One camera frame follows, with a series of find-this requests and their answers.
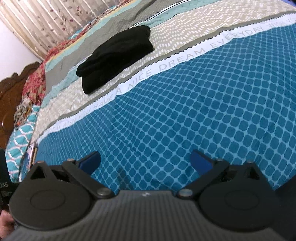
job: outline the wooden headboard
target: wooden headboard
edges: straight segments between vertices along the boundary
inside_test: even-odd
[[[6,148],[13,131],[13,116],[22,100],[22,90],[26,79],[39,65],[38,62],[29,64],[20,75],[14,73],[10,78],[0,81],[0,148]]]

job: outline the curtain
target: curtain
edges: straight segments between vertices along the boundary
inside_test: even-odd
[[[121,0],[0,0],[0,18],[37,57]]]

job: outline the blue quilt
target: blue quilt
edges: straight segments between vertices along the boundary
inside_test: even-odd
[[[153,75],[39,145],[61,164],[97,150],[93,178],[120,189],[171,189],[198,178],[198,149],[252,159],[273,188],[296,173],[296,25],[231,40]]]

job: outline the gray fabric stripe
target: gray fabric stripe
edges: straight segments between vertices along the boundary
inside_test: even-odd
[[[180,0],[142,0],[135,7],[111,18],[103,27],[86,38],[81,46],[70,55],[63,58],[53,69],[45,73],[47,95],[52,87],[64,79],[69,69],[93,53],[93,51],[115,34],[144,21],[160,9],[167,8]]]
[[[157,62],[157,61],[161,61],[163,59],[166,59],[176,53],[179,53],[181,51],[184,51],[192,46],[195,46],[197,44],[200,44],[201,42],[204,42],[205,40],[208,40],[208,39],[211,39],[217,35],[219,35],[222,31],[225,31],[225,30],[232,30],[232,29],[235,29],[235,28],[238,28],[238,27],[243,27],[243,26],[246,26],[246,25],[250,25],[250,24],[254,24],[254,23],[259,23],[259,22],[263,22],[263,21],[266,21],[266,20],[269,20],[269,19],[273,19],[273,18],[277,18],[277,17],[281,17],[283,15],[286,15],[286,14],[291,14],[291,13],[296,13],[296,11],[286,11],[286,12],[281,12],[281,13],[278,13],[278,14],[274,14],[274,15],[271,15],[271,16],[268,16],[268,17],[264,17],[262,19],[258,19],[258,20],[251,20],[251,21],[248,21],[248,22],[242,22],[242,23],[239,23],[239,24],[236,24],[236,25],[232,25],[230,27],[226,27],[226,28],[219,28],[217,29],[215,32],[213,33],[210,33],[208,35],[205,35],[201,38],[198,38],[198,39],[195,39],[194,41],[182,46],[181,48],[179,49],[176,49],[174,51],[171,51],[170,53],[168,54],[165,54],[165,55],[162,55],[162,56],[159,56],[149,62],[147,62],[144,66],[142,66],[141,68],[137,69],[136,71],[134,71],[132,74],[130,74],[129,76],[126,76],[125,78],[122,78],[120,79],[116,84],[114,84],[113,86],[110,87],[110,89],[106,90],[105,92],[101,93],[100,95],[96,96],[94,99],[88,101],[87,103],[85,103],[83,106],[81,106],[79,109],[71,112],[71,113],[67,113],[65,115],[61,115],[58,119],[56,119],[55,121],[51,122],[47,127],[46,129],[39,135],[39,136],[42,136],[43,133],[48,129],[50,128],[52,125],[54,125],[58,120],[61,120],[61,119],[64,119],[64,118],[67,118],[67,117],[70,117],[70,116],[73,116],[75,114],[77,114],[79,111],[81,111],[82,109],[84,109],[86,106],[90,105],[91,103],[97,101],[99,98],[101,98],[102,96],[108,94],[111,90],[113,90],[114,88],[116,88],[120,83],[123,83],[125,81],[127,81],[129,78],[131,78],[132,76],[134,76],[137,72],[141,71],[142,69],[144,69],[145,67]]]

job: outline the metal bolt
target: metal bolt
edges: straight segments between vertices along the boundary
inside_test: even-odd
[[[179,195],[181,197],[190,197],[192,196],[193,192],[190,189],[184,188],[179,191]]]
[[[108,196],[111,194],[111,190],[109,188],[100,188],[97,190],[97,194],[100,196]]]

